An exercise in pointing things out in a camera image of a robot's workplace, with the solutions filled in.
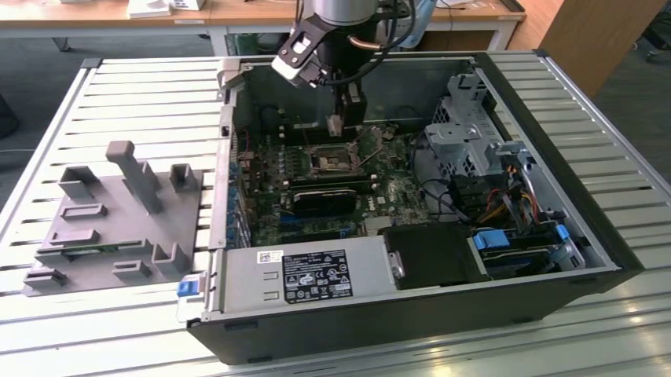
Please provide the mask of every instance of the black wire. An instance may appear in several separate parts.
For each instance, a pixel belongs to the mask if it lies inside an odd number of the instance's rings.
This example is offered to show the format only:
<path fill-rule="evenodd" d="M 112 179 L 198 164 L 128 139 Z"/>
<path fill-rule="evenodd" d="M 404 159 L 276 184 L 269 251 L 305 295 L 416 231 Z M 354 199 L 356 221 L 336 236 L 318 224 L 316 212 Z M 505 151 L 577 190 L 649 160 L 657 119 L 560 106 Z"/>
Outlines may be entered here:
<path fill-rule="evenodd" d="M 305 10 L 305 0 L 296 0 L 296 16 L 293 17 L 296 26 L 301 22 L 304 10 Z"/>
<path fill-rule="evenodd" d="M 416 108 L 413 108 L 412 106 L 409 106 L 408 104 L 401 104 L 396 109 L 394 109 L 394 112 L 392 114 L 392 116 L 394 118 L 398 118 L 398 113 L 400 113 L 400 110 L 406 108 L 418 118 L 421 119 L 426 119 L 426 117 L 424 115 L 421 115 L 421 113 L 418 112 L 418 110 Z"/>
<path fill-rule="evenodd" d="M 449 191 L 445 191 L 444 193 L 441 193 L 440 196 L 438 196 L 438 199 L 442 200 L 442 196 L 445 196 L 446 194 L 449 194 Z M 444 214 L 449 214 L 449 213 L 442 212 L 442 204 L 438 202 L 438 212 L 436 214 L 430 214 L 430 215 L 440 217 Z"/>
<path fill-rule="evenodd" d="M 460 7 L 460 8 L 453 8 L 452 6 L 449 6 L 449 4 L 446 2 L 444 2 L 444 0 L 440 0 L 440 2 L 445 5 L 444 7 L 438 6 L 438 9 L 446 9 L 448 10 L 448 13 L 449 13 L 449 32 L 453 31 L 453 16 L 452 16 L 452 11 L 453 10 L 465 10 L 464 7 Z M 449 38 L 448 38 L 448 43 L 444 47 L 445 51 L 449 50 Z"/>
<path fill-rule="evenodd" d="M 409 17 L 410 17 L 408 30 L 405 30 L 404 34 L 400 36 L 398 39 L 396 39 L 394 42 L 388 43 L 386 46 L 381 47 L 381 49 L 393 49 L 394 47 L 398 47 L 400 43 L 402 43 L 405 41 L 405 39 L 408 39 L 409 35 L 412 34 L 412 32 L 414 30 L 414 25 L 417 23 L 417 20 L 416 20 L 417 10 L 414 8 L 414 0 L 408 0 L 408 3 L 409 3 Z M 396 20 L 398 20 L 398 10 L 393 9 L 392 12 L 394 13 Z"/>
<path fill-rule="evenodd" d="M 338 86 L 338 85 L 348 85 L 353 83 L 356 80 L 361 79 L 365 75 L 368 75 L 381 64 L 386 56 L 389 55 L 389 51 L 392 48 L 394 48 L 400 43 L 404 42 L 404 40 L 409 37 L 412 34 L 412 31 L 414 29 L 414 23 L 416 23 L 416 17 L 417 17 L 417 10 L 414 8 L 414 0 L 409 0 L 409 13 L 412 20 L 409 21 L 409 29 L 405 31 L 405 34 L 393 42 L 394 40 L 394 34 L 396 34 L 396 26 L 398 23 L 398 0 L 392 1 L 392 13 L 393 13 L 393 19 L 390 21 L 390 31 L 389 31 L 389 37 L 386 38 L 386 45 L 381 49 L 381 54 L 377 56 L 377 59 L 368 63 L 361 70 L 356 73 L 356 75 L 340 79 L 340 80 L 329 80 L 321 78 L 320 84 L 324 86 Z"/>
<path fill-rule="evenodd" d="M 424 130 L 421 130 L 421 132 L 417 135 L 417 140 L 414 141 L 412 155 L 409 156 L 409 169 L 412 170 L 412 177 L 414 179 L 414 182 L 417 183 L 418 187 L 422 189 L 424 194 L 426 194 L 429 198 L 434 199 L 438 202 L 438 205 L 442 204 L 453 212 L 453 214 L 457 216 L 457 218 L 462 222 L 465 222 L 466 224 L 476 224 L 476 222 L 450 203 L 445 202 L 440 197 L 437 197 L 430 191 L 428 191 L 424 188 L 424 185 L 426 183 L 429 183 L 430 181 L 444 182 L 444 180 L 434 178 L 434 179 L 429 179 L 429 180 L 424 181 L 424 183 L 418 182 L 417 172 L 414 170 L 414 161 L 416 161 L 416 156 L 417 156 L 418 141 L 421 140 L 422 136 L 425 137 Z"/>

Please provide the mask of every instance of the blue tab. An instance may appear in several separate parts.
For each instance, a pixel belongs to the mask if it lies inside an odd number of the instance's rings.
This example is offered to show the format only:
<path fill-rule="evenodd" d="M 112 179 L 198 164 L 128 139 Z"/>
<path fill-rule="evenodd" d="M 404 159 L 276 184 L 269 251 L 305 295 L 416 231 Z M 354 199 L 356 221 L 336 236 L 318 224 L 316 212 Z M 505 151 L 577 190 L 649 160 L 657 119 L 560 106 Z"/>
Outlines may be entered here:
<path fill-rule="evenodd" d="M 486 244 L 484 243 L 484 240 L 482 238 L 480 237 L 478 234 L 474 235 L 474 237 L 472 238 L 472 241 L 474 242 L 474 247 L 481 250 L 486 247 Z"/>
<path fill-rule="evenodd" d="M 570 234 L 568 233 L 568 229 L 562 225 L 556 226 L 556 233 L 562 240 L 568 240 L 570 238 Z"/>
<path fill-rule="evenodd" d="M 198 294 L 198 281 L 180 281 L 177 286 L 177 297 L 194 296 Z"/>
<path fill-rule="evenodd" d="M 501 230 L 484 230 L 472 238 L 478 250 L 510 246 L 506 240 L 505 232 Z"/>

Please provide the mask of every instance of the warning label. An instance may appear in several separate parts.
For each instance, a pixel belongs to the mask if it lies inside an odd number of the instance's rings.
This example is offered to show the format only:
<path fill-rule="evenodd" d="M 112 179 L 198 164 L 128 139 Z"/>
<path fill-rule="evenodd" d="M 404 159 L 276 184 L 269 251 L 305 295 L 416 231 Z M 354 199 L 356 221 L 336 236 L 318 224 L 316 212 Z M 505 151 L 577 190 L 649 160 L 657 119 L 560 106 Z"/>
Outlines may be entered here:
<path fill-rule="evenodd" d="M 352 296 L 349 266 L 344 250 L 285 255 L 284 301 L 289 304 Z"/>

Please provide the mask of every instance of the gray carpet floor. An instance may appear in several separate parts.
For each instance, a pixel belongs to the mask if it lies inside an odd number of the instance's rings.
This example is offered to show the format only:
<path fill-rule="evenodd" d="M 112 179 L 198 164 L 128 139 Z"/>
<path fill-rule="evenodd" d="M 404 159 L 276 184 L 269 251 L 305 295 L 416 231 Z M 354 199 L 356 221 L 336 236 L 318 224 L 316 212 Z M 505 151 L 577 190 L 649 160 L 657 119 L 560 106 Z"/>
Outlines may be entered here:
<path fill-rule="evenodd" d="M 85 57 L 210 56 L 209 41 L 196 36 L 72 38 L 72 51 L 57 51 L 50 39 L 0 39 L 0 93 L 22 122 L 0 139 L 0 150 L 33 149 Z M 594 103 L 671 180 L 671 58 L 644 61 L 646 45 L 632 50 L 612 74 Z M 29 152 L 0 153 L 0 207 L 21 175 Z"/>

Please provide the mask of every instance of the wooden desk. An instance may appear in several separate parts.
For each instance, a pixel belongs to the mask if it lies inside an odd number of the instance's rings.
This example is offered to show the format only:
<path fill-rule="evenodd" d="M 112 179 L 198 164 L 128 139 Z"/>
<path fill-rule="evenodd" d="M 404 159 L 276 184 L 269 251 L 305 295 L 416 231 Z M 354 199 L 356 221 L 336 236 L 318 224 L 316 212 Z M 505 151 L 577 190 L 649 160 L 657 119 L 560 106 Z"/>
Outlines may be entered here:
<path fill-rule="evenodd" d="M 128 19 L 128 0 L 61 4 L 58 0 L 0 0 L 0 38 L 51 38 L 69 49 L 68 37 L 201 35 L 208 33 L 210 3 L 200 11 Z"/>
<path fill-rule="evenodd" d="M 58 0 L 1 0 L 0 32 L 5 28 L 30 27 L 156 27 L 205 25 L 212 2 L 198 11 L 173 10 L 170 16 L 129 20 L 128 0 L 93 0 L 61 4 Z"/>
<path fill-rule="evenodd" d="M 428 30 L 489 31 L 480 48 L 505 49 L 524 13 L 509 12 L 498 0 L 481 1 L 488 6 L 477 9 L 450 13 L 436 9 Z M 226 35 L 288 32 L 294 14 L 293 2 L 206 0 L 197 12 L 174 10 L 170 16 L 129 20 L 126 5 L 128 0 L 70 4 L 58 0 L 0 0 L 0 38 L 47 37 L 55 41 L 58 37 L 209 34 L 214 55 L 226 56 Z"/>
<path fill-rule="evenodd" d="M 236 33 L 286 32 L 296 12 L 294 2 L 273 0 L 210 0 L 212 12 L 209 31 L 214 54 L 226 56 L 222 48 L 225 36 Z M 477 9 L 434 9 L 428 31 L 492 31 L 488 49 L 505 49 L 514 26 L 524 20 L 524 13 L 513 13 L 498 0 L 482 0 L 488 3 Z"/>

